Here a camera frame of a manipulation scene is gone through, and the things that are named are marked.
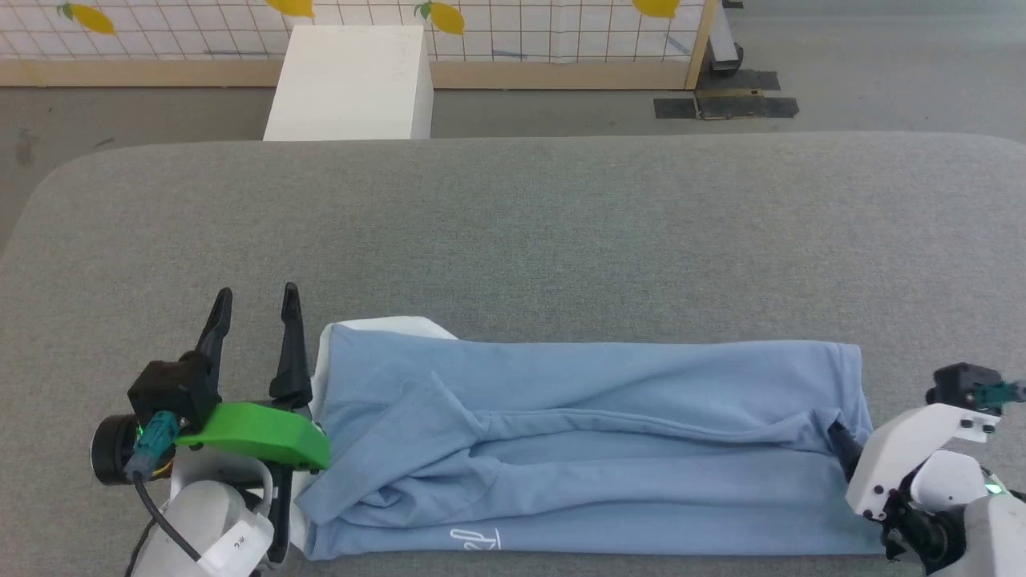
wooden frame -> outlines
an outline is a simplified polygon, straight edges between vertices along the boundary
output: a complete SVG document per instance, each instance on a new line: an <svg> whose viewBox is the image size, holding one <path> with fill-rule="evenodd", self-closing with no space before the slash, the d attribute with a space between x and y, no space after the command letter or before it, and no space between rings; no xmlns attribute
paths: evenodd
<svg viewBox="0 0 1026 577"><path fill-rule="evenodd" d="M692 52L692 62L687 67L687 78L684 80L684 89L694 90L698 86L699 75L702 74L702 67L705 66L705 52L709 46L709 33L712 31L712 23L716 20L716 2L720 0L705 0L702 6L702 21L699 22L699 32L695 38L695 51Z"/></svg>
<svg viewBox="0 0 1026 577"><path fill-rule="evenodd" d="M679 90L698 83L719 0L705 0L690 62L434 62L438 89ZM282 61L0 60L2 86L250 86L278 83Z"/></svg>

gray table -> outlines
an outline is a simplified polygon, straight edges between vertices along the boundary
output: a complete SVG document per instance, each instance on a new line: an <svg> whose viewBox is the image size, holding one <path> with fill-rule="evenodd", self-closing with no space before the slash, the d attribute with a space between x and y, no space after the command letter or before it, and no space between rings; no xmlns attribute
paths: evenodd
<svg viewBox="0 0 1026 577"><path fill-rule="evenodd" d="M724 165L709 158L734 162ZM420 314L465 339L862 345L881 423L933 370L1021 374L1026 147L950 134L232 143L81 158L0 260L7 576L120 574L145 512L90 435L235 291L222 389L266 394L286 280L307 342ZM972 453L1026 487L1026 410ZM164 494L157 487L157 495ZM364 555L289 575L918 575L882 559Z"/></svg>

light blue sweatshirt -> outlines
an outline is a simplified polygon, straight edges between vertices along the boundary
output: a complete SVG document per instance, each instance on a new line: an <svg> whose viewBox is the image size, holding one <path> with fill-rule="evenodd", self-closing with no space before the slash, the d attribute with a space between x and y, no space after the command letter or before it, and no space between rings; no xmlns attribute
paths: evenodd
<svg viewBox="0 0 1026 577"><path fill-rule="evenodd" d="M879 553L826 428L854 345L494 344L334 326L312 560L412 549Z"/></svg>

lemon decoration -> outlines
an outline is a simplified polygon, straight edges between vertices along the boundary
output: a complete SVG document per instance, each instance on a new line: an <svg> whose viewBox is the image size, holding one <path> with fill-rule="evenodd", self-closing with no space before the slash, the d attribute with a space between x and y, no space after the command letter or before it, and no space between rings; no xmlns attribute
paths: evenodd
<svg viewBox="0 0 1026 577"><path fill-rule="evenodd" d="M267 5L286 16L314 17L314 0L267 0Z"/></svg>
<svg viewBox="0 0 1026 577"><path fill-rule="evenodd" d="M114 34L114 23L111 18L91 6L65 2L57 6L57 13L70 21L78 21L78 24L96 34Z"/></svg>
<svg viewBox="0 0 1026 577"><path fill-rule="evenodd" d="M633 0L634 7L639 12L654 18L670 18L677 16L677 6L680 0Z"/></svg>
<svg viewBox="0 0 1026 577"><path fill-rule="evenodd" d="M449 34L456 34L457 36L463 36L463 14L460 10L457 10L448 4L442 2L432 2L428 0L423 4L418 4L413 6L413 13L418 11L421 12L421 16L424 20L431 17L431 23L435 25L438 30L442 32L447 32Z"/></svg>

gray floor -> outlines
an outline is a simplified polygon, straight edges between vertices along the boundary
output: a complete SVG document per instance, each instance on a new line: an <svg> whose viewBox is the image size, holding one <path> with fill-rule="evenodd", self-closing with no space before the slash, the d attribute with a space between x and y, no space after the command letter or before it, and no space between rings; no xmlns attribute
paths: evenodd
<svg viewBox="0 0 1026 577"><path fill-rule="evenodd" d="M657 120L679 92L439 91L433 136L796 130L977 132L1026 142L1026 0L748 0L746 68L779 72L794 119ZM150 143L259 140L271 89L0 89L0 252L53 168ZM729 156L710 159L729 167Z"/></svg>

